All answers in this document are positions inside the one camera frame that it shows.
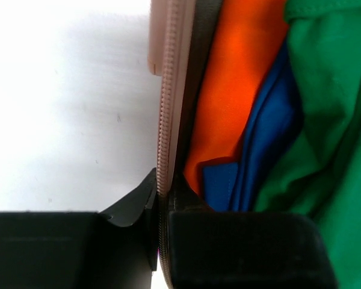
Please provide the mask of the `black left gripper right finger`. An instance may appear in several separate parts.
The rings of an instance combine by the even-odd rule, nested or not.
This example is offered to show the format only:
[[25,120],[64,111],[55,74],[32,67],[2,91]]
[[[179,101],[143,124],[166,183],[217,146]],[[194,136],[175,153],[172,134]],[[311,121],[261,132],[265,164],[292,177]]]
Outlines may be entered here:
[[168,260],[174,288],[337,288],[318,228],[291,213],[219,213],[173,181]]

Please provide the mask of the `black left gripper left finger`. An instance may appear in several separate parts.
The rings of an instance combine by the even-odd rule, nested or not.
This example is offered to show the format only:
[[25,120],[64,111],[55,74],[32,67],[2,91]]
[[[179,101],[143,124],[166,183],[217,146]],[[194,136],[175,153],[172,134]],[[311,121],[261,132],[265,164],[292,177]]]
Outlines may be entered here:
[[0,212],[0,288],[150,288],[156,172],[101,212]]

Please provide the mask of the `blue zip jacket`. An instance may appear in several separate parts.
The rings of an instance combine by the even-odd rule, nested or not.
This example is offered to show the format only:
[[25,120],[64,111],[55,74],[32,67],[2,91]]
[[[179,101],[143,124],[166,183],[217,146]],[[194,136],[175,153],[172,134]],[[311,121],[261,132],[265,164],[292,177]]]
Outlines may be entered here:
[[249,211],[271,169],[303,127],[300,94],[282,43],[251,108],[238,162],[203,168],[204,197],[215,211]]

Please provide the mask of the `green t-shirt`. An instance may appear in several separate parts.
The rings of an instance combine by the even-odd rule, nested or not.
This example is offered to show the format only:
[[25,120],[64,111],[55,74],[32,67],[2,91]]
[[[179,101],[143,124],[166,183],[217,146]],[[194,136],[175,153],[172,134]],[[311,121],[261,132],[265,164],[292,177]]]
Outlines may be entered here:
[[341,288],[361,288],[361,1],[288,1],[287,46],[304,112],[255,211],[319,227]]

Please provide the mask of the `orange jacket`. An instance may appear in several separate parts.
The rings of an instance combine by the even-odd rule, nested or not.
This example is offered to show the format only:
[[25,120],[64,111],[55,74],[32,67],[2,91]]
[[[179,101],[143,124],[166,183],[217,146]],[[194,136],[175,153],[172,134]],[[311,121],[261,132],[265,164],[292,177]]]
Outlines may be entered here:
[[284,1],[224,1],[202,86],[184,176],[203,196],[204,166],[237,162],[253,101],[286,36]]

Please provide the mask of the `pink suitcase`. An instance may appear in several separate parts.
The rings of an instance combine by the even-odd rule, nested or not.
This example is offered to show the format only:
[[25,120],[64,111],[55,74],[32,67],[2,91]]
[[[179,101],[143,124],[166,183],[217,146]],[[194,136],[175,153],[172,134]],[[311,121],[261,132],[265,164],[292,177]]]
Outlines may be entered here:
[[175,194],[197,199],[182,177],[196,104],[222,1],[152,1],[147,63],[161,77],[156,191],[159,201],[159,260],[168,288],[168,217]]

